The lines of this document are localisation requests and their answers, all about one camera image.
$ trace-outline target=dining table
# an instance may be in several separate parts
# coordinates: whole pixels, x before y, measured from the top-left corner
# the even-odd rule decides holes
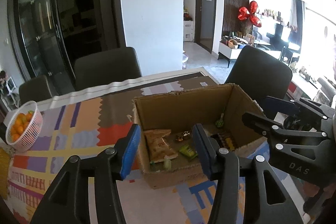
[[[29,223],[44,193],[58,171],[72,155],[81,159],[94,157],[119,138],[132,125],[132,99],[172,91],[218,85],[204,68],[159,73],[141,78],[87,88],[78,92],[38,102],[43,116],[39,137],[26,152],[15,152],[8,168],[8,195],[5,203],[21,224]],[[8,125],[14,112],[9,112]],[[252,155],[269,159],[264,142]],[[304,199],[290,175],[275,170],[298,208],[302,219]],[[151,189],[142,177],[137,160],[130,174],[117,182],[127,223],[206,224],[209,219],[216,181],[194,179],[179,185]],[[90,223],[98,224],[95,211],[94,178],[89,178]],[[243,223],[245,180],[240,178],[237,223]]]

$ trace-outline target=glass door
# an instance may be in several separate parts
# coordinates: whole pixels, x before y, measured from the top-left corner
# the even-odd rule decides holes
[[[46,75],[58,94],[74,91],[56,37],[50,0],[18,0],[24,49],[34,75]]]

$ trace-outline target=green snack package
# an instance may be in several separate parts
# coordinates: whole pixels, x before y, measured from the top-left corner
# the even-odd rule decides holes
[[[182,146],[179,149],[179,152],[182,155],[186,156],[189,160],[192,160],[198,156],[197,152],[194,149],[192,149],[192,147],[189,144]]]

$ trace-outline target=fruit basket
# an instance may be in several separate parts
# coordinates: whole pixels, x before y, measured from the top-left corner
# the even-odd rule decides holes
[[[26,102],[11,118],[6,141],[19,152],[25,152],[38,138],[43,125],[41,112],[34,101]]]

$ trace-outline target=heart-shaped balloon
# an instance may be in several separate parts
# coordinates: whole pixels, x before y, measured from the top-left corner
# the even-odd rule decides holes
[[[238,12],[238,19],[240,21],[246,20],[250,16],[250,12],[246,7],[240,7]]]
[[[252,0],[250,3],[250,13],[254,14],[258,9],[258,4],[256,1]]]
[[[254,26],[261,27],[261,21],[256,15],[250,15],[250,21]]]

